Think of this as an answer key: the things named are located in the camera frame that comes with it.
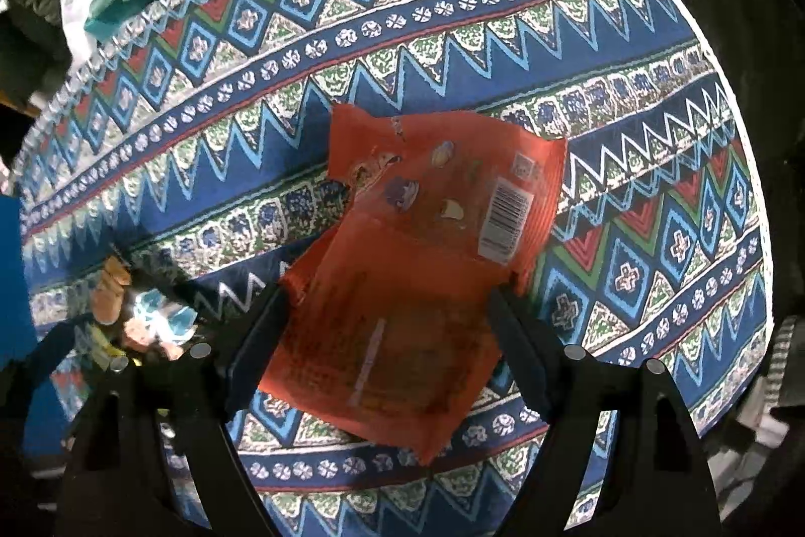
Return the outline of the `blue patterned tablecloth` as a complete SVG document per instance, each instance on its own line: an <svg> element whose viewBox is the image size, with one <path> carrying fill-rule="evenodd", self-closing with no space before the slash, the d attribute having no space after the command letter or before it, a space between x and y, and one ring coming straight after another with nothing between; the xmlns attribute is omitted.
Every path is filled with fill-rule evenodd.
<svg viewBox="0 0 805 537"><path fill-rule="evenodd" d="M722 534L703 440L767 353L770 228L732 86L682 0L144 6L14 162L31 319L69 338L50 367L68 456L110 369L178 360L343 218L341 105L562 137L565 172L527 287L487 302L500 360L432 461L261 377L226 429L275 535ZM101 326L112 255L132 283ZM131 337L149 289L198 312L183 346Z"/></svg>

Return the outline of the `french fries snack bag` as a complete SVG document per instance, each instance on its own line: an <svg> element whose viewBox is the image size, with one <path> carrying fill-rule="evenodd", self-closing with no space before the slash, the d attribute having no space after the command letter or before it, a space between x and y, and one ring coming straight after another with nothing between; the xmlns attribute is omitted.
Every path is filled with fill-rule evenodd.
<svg viewBox="0 0 805 537"><path fill-rule="evenodd" d="M117 256L109 256L90 297L90 309L98 324L113 326L119 320L131 283L130 270Z"/></svg>

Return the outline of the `blue cardboard box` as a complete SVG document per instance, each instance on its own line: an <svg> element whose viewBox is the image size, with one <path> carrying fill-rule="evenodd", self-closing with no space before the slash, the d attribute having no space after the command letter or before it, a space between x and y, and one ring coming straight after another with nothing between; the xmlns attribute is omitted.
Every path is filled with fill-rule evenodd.
<svg viewBox="0 0 805 537"><path fill-rule="evenodd" d="M2 196L0 206L0 266L2 266L2 365L22 360L37 346L31 319L29 293L23 273L21 205L17 198ZM52 382L43 381L34 391L23 433L23 452L30 458L49 458L61 452L61 438L68 427Z"/></svg>

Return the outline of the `teal snack bag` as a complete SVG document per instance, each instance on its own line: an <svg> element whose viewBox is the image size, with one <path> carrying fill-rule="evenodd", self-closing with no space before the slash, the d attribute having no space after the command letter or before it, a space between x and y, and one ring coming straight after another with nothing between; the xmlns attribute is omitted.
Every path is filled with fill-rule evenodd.
<svg viewBox="0 0 805 537"><path fill-rule="evenodd" d="M137 291L131 305L131 337L142 345L154 342L183 346L197 331L198 312L157 289Z"/></svg>

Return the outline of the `red orange snack bag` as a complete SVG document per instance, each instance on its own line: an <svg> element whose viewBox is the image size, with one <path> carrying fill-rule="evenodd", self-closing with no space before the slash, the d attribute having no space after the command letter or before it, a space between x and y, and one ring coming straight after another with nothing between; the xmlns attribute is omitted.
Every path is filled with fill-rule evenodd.
<svg viewBox="0 0 805 537"><path fill-rule="evenodd" d="M261 390L432 461L500 360L491 291L523 291L568 143L475 112L333 112L343 218L282 275L291 319Z"/></svg>

